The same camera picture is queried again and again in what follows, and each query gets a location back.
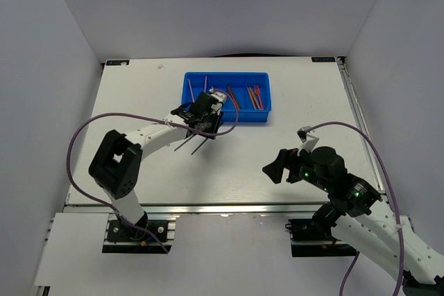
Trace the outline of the red-orange plastic knife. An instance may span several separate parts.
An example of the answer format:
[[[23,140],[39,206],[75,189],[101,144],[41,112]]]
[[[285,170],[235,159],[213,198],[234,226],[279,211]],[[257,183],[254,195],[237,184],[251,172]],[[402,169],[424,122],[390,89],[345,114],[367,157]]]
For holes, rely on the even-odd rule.
[[[235,96],[234,91],[233,91],[233,89],[231,88],[231,86],[227,85],[227,90],[228,90],[229,94],[231,95],[231,97],[232,97],[232,99],[233,99],[233,101],[234,101],[234,103],[233,103],[234,106],[235,106],[238,110],[240,110],[240,109],[241,109],[241,106],[240,106],[240,104],[239,104],[239,102],[238,102],[238,100],[237,100],[237,97]]]

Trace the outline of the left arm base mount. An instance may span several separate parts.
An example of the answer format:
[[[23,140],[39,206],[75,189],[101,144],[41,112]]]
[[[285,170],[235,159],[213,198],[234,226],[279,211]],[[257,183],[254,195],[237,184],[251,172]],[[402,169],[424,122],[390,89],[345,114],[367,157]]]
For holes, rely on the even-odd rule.
[[[147,221],[145,229],[154,234],[167,251],[171,249],[176,230],[175,220],[154,218]],[[127,226],[116,216],[108,218],[102,253],[167,254],[152,235]]]

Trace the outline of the red-orange plastic fork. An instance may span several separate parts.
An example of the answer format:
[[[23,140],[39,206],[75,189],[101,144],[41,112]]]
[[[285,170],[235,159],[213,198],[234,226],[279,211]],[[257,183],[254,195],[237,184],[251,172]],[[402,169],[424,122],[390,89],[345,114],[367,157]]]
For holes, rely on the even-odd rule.
[[[255,86],[254,86],[254,93],[255,93],[255,95],[256,95],[258,108],[259,108],[260,110],[264,109],[263,102],[262,102],[262,97],[261,97],[261,91],[260,91],[259,85],[255,85]]]

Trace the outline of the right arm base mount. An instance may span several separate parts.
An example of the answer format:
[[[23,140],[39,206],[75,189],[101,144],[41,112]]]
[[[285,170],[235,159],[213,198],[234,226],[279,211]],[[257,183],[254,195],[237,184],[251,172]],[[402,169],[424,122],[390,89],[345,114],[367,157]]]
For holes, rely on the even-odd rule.
[[[291,239],[293,258],[321,258],[354,256],[357,251],[317,229],[311,219],[291,219],[285,225]]]

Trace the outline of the dark blue plastic knife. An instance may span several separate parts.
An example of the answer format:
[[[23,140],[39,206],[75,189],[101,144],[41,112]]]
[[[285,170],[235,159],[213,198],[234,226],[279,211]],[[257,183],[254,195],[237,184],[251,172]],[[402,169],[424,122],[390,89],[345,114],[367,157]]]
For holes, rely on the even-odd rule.
[[[236,100],[236,97],[235,97],[235,95],[234,95],[234,92],[233,92],[232,88],[231,88],[229,85],[227,85],[227,90],[228,90],[230,96],[232,97],[232,99],[233,99],[233,101],[234,101],[234,105],[236,105],[236,107],[237,107],[237,100]]]

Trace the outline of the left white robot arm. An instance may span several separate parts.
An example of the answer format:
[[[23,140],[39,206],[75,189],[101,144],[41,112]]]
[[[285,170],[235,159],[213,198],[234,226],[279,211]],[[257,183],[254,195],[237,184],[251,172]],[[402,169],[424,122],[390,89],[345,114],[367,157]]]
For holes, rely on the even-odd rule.
[[[143,160],[192,135],[215,139],[226,101],[226,94],[211,89],[170,111],[158,123],[128,133],[111,130],[104,136],[88,173],[108,195],[130,239],[138,240],[146,233],[148,218],[135,194]]]

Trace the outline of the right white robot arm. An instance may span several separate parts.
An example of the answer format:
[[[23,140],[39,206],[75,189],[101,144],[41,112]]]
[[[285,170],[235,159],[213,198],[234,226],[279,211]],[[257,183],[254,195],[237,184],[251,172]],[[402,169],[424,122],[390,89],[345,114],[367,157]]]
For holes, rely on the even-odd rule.
[[[443,294],[443,255],[422,241],[409,224],[402,224],[367,181],[349,173],[335,149],[281,149],[262,170],[275,184],[288,170],[288,183],[306,181],[327,193],[328,202],[307,226],[309,234],[341,240],[392,278],[401,277],[405,295]]]

